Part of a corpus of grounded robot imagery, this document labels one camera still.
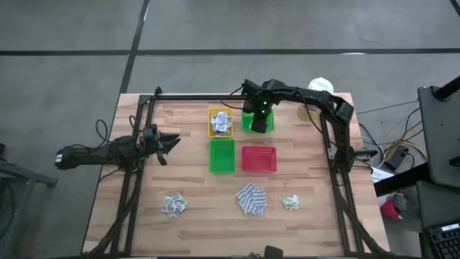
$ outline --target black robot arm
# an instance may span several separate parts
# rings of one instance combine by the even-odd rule
[[[164,154],[176,146],[179,134],[162,133],[157,125],[143,129],[143,137],[137,143],[137,136],[122,136],[100,147],[71,145],[59,150],[55,166],[60,170],[76,168],[79,165],[117,165],[128,171],[137,167],[137,163],[151,154],[157,153],[161,165],[166,165]]]
[[[262,86],[245,80],[242,88],[241,94],[246,99],[243,112],[254,112],[251,130],[255,132],[265,132],[272,105],[278,105],[282,100],[317,106],[333,128],[337,147],[335,169],[345,173],[351,170],[354,162],[349,129],[354,110],[352,105],[327,91],[286,86],[283,82],[273,79],[264,82]]]

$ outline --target cable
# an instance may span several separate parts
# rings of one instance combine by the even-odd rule
[[[388,136],[388,134],[393,131],[399,124],[401,124],[401,122],[404,122],[407,118],[409,117],[409,115],[407,115],[406,117],[402,118],[397,124],[395,124],[395,126],[393,126],[391,129],[389,129],[386,133],[384,133],[384,137]]]
[[[371,166],[370,164],[366,163],[365,161],[363,161],[363,160],[361,160],[361,159],[359,159],[359,158],[354,158],[354,159],[355,159],[355,160],[358,160],[358,161],[361,162],[361,163],[366,164],[367,167],[368,167],[368,169],[370,169],[371,172],[372,172],[372,166]]]
[[[420,107],[418,107],[417,109],[413,110],[413,111],[409,114],[408,119],[406,119],[406,121],[405,121],[404,135],[403,135],[401,138],[404,138],[405,135],[410,131],[410,129],[408,130],[408,124],[409,124],[410,116],[412,116],[412,114],[416,113],[416,112],[419,111],[419,110],[420,110]]]
[[[136,129],[136,127],[134,126],[134,124],[132,123],[132,120],[131,119],[134,119],[134,121],[136,121],[136,117],[134,115],[129,115],[129,123],[132,127],[132,129],[135,131],[135,132],[143,132],[144,130],[140,130],[140,129]]]
[[[237,91],[239,91],[239,90],[242,89],[242,88],[243,88],[243,86],[241,86],[240,88],[238,88],[238,89],[235,90],[235,91],[232,91],[232,92],[229,94],[229,96],[232,96],[233,94],[235,94]],[[231,109],[240,109],[240,110],[243,109],[243,108],[241,108],[241,107],[234,107],[234,106],[228,105],[228,104],[224,103],[224,100],[223,100],[223,99],[221,99],[221,103],[222,103],[224,106],[227,106],[228,108],[231,108]]]
[[[412,155],[411,153],[408,153],[408,155],[412,158],[412,165],[410,166],[410,168],[414,168],[414,166],[415,166],[415,158],[414,158],[414,155]]]
[[[421,148],[419,148],[417,145],[413,144],[412,142],[407,141],[407,140],[401,140],[401,141],[395,142],[395,145],[396,144],[405,144],[405,145],[408,145],[408,146],[411,146],[411,147],[415,148],[423,156],[425,161],[428,161],[428,156],[426,155],[426,153]],[[387,147],[385,149],[385,160],[388,157],[388,153],[390,151],[390,148],[392,148],[392,147],[394,147],[394,145],[389,146],[389,147]]]
[[[366,131],[367,135],[370,137],[370,140],[377,146],[377,148],[380,149],[381,158],[380,158],[380,164],[379,164],[379,166],[377,166],[377,168],[382,167],[383,162],[384,162],[384,160],[383,160],[383,148],[380,146],[379,143],[377,143],[377,141],[375,141],[375,139],[371,136],[371,133],[369,132],[369,130],[367,130],[367,128],[363,124],[359,123],[359,126],[362,127]],[[373,167],[375,167],[373,161],[374,161],[374,157],[371,158],[371,165]]]
[[[407,139],[404,139],[404,140],[400,138],[399,140],[395,140],[395,141],[393,141],[393,142],[386,142],[386,143],[380,143],[380,144],[381,144],[381,145],[390,145],[390,144],[394,144],[394,143],[396,143],[396,142],[398,142],[398,141],[407,141],[407,140],[410,140],[410,139],[414,138],[415,136],[419,135],[422,131],[423,131],[423,129],[421,129],[420,131],[418,131],[418,132],[415,133],[414,135],[412,135],[412,136],[410,136],[410,137],[408,137]]]
[[[10,182],[8,182],[8,186],[7,186],[8,190],[9,190],[9,198],[11,199],[11,217],[9,218],[8,220],[8,223],[6,223],[6,226],[5,228],[3,229],[3,231],[1,232],[0,234],[0,240],[4,237],[4,235],[6,234],[6,232],[8,231],[9,229],[9,226],[12,224],[13,222],[13,219],[14,219],[14,216],[16,216],[16,204],[14,202],[14,194],[13,194],[13,188],[12,188],[12,184]]]
[[[134,116],[132,116],[132,115],[129,116],[129,123],[130,123],[131,127],[132,127],[133,130],[135,130],[135,131],[142,132],[142,130],[138,130],[138,129],[136,129],[136,128],[134,127],[134,125],[132,124],[132,121],[131,121],[131,118],[132,118],[132,117],[133,117],[134,119],[136,119],[136,117],[134,117]],[[103,125],[103,128],[104,128],[104,136],[103,136],[103,135],[101,134],[101,132],[99,131],[99,127],[98,127],[98,126],[99,126],[99,122],[101,122],[102,125]],[[108,144],[113,143],[112,141],[110,141],[110,140],[108,139],[108,137],[109,137],[109,130],[108,130],[108,128],[107,128],[107,123],[106,123],[103,119],[98,119],[98,120],[96,121],[95,128],[96,128],[96,133],[97,133],[97,135],[102,139],[101,144],[99,144],[97,147],[88,147],[88,146],[85,146],[85,145],[82,145],[82,144],[73,144],[73,145],[70,146],[70,149],[72,150],[73,147],[82,147],[82,148],[85,148],[85,149],[88,151],[88,155],[90,155],[91,153],[94,153],[94,152],[96,152],[97,150],[99,150],[99,148],[101,148],[102,145],[104,145],[105,143],[108,143]],[[118,142],[118,144],[127,144],[127,143],[132,142],[132,141],[136,141],[136,138],[133,138],[132,140],[127,140],[127,141],[125,141],[125,142]]]
[[[408,101],[408,102],[405,102],[405,103],[402,103],[402,104],[390,105],[390,106],[386,106],[386,107],[382,107],[382,108],[378,108],[378,109],[372,109],[372,110],[369,110],[369,111],[358,112],[356,114],[365,114],[365,113],[368,113],[368,112],[380,111],[380,110],[383,110],[383,109],[389,109],[389,108],[393,108],[393,107],[396,107],[396,106],[401,106],[401,105],[406,105],[406,104],[413,104],[415,102],[418,102],[418,100]]]
[[[121,170],[121,168],[118,168],[118,169],[116,169],[115,171],[112,171],[112,172],[110,172],[110,173],[107,173],[105,176],[100,177],[100,178],[99,178],[99,181],[102,181],[102,179],[104,179],[105,177],[111,176],[111,175],[113,175],[114,173],[116,173],[116,172],[118,172],[118,171],[120,171],[120,170]]]

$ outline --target wooden table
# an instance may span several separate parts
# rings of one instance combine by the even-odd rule
[[[338,95],[352,104],[351,94]],[[131,134],[128,116],[135,115],[138,97],[120,96],[111,139]],[[241,101],[228,103],[241,105]],[[236,173],[215,175],[208,169],[207,109],[222,106],[219,101],[155,102],[154,123],[163,132],[180,133],[182,140],[167,156],[168,166],[161,166],[156,155],[147,160],[132,255],[263,254],[265,245],[282,248],[286,256],[342,255],[323,138],[311,122],[298,118],[299,104],[283,101],[273,106],[275,130],[268,134],[242,132],[241,111],[234,110]],[[351,144],[360,148],[356,114],[350,132]],[[245,145],[276,147],[276,173],[242,172],[240,156]],[[113,169],[104,166],[102,174]],[[369,170],[354,167],[350,178],[359,219],[377,243],[389,250]],[[122,179],[122,173],[116,173],[98,185],[83,251],[94,247],[115,220]],[[248,183],[267,190],[263,216],[245,214],[237,204],[235,194]],[[177,192],[187,200],[187,209],[170,219],[161,212],[162,201]],[[299,196],[300,208],[285,211],[278,197],[293,194]],[[348,233],[352,237],[350,226]]]

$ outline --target gray floor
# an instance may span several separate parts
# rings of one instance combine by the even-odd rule
[[[0,50],[128,50],[141,5],[2,0]],[[147,14],[139,49],[460,47],[460,17],[447,0],[153,0]],[[35,191],[19,257],[80,252],[100,168],[58,171],[53,161],[65,145],[98,144],[94,123],[111,123],[126,64],[123,56],[0,57],[6,158],[59,178],[55,189]],[[323,76],[337,92],[351,92],[363,112],[416,100],[417,87],[442,85],[459,67],[460,55],[452,54],[137,57],[128,92],[229,92],[245,78],[306,86]],[[388,142],[416,107],[360,114],[359,121]],[[423,136],[414,142],[423,147]],[[397,254],[419,253],[415,232],[387,224],[387,233]]]

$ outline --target red object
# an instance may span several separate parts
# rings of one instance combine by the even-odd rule
[[[249,172],[275,172],[276,148],[243,147],[241,149],[241,169]]]
[[[400,218],[397,216],[397,212],[395,209],[395,206],[390,200],[387,200],[381,207],[380,211],[382,212],[382,215],[390,217],[394,220],[400,220]]]

